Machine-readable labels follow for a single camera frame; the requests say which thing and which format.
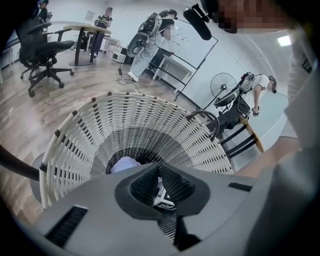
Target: black vent slot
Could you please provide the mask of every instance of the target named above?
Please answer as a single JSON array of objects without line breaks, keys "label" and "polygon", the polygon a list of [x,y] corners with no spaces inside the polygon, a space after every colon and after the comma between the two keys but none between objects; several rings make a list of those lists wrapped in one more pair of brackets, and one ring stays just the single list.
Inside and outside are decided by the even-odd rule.
[{"label": "black vent slot", "polygon": [[46,238],[55,245],[64,247],[87,211],[87,209],[73,206],[46,235]]}]

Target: white woven basket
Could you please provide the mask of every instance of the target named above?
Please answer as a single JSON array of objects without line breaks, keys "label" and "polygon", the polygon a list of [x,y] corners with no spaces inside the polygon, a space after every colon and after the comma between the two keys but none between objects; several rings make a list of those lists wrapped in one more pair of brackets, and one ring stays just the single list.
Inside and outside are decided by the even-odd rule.
[{"label": "white woven basket", "polygon": [[74,111],[53,135],[40,168],[46,208],[78,185],[110,172],[122,157],[232,174],[225,152],[198,119],[157,97],[109,92]]}]

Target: round wooden table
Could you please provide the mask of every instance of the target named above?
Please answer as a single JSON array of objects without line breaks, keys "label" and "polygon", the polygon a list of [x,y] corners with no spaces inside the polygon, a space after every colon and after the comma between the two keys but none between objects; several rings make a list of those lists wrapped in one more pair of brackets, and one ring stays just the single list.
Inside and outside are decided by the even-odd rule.
[{"label": "round wooden table", "polygon": [[78,37],[78,41],[76,44],[76,50],[75,50],[75,57],[74,57],[74,61],[71,61],[69,63],[70,66],[89,66],[94,62],[94,47],[91,47],[91,57],[88,60],[79,60],[79,54],[80,54],[80,46],[81,46],[81,40],[82,40],[82,36],[83,33],[86,32],[93,32],[94,33],[94,37],[93,37],[93,41],[92,41],[92,45],[95,45],[96,40],[99,37],[100,33],[104,33],[106,35],[110,35],[112,32],[110,30],[104,29],[102,27],[98,27],[98,26],[92,26],[89,24],[71,24],[71,25],[66,25],[63,27],[63,29],[72,29],[75,31],[79,31],[79,37]]}]

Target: wooden floor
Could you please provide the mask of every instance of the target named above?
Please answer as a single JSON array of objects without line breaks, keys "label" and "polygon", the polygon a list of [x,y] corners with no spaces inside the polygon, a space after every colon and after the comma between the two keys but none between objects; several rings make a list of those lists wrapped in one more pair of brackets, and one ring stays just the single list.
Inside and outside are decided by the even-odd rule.
[{"label": "wooden floor", "polygon": [[[57,56],[56,68],[70,68],[74,52]],[[81,58],[89,58],[85,52]],[[84,102],[94,96],[110,91],[135,92],[138,90],[147,95],[157,96],[173,102],[173,89],[159,80],[152,80],[148,74],[140,77],[139,83],[120,85],[118,83],[119,64],[104,53],[100,53],[93,65],[71,67],[74,76],[69,72],[57,75],[65,83],[60,89],[58,82],[45,78],[35,88],[35,97],[30,98],[28,74],[20,79],[26,68],[16,62],[13,71],[9,67],[3,70],[4,84],[0,86],[0,144],[13,155],[31,165],[35,158],[47,149],[53,132],[67,116]],[[123,65],[124,76],[129,66]],[[182,96],[176,104],[188,111],[195,108]],[[30,181],[20,175],[5,170],[0,166],[1,195],[12,212],[20,220],[33,224],[43,211],[41,204],[34,198]]]}]

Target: ceiling light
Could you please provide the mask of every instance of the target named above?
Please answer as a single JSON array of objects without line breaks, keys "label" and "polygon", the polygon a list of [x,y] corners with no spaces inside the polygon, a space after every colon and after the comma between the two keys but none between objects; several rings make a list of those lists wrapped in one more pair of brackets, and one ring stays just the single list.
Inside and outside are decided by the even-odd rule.
[{"label": "ceiling light", "polygon": [[291,45],[290,36],[286,35],[283,37],[279,37],[278,42],[281,46],[290,46]]}]

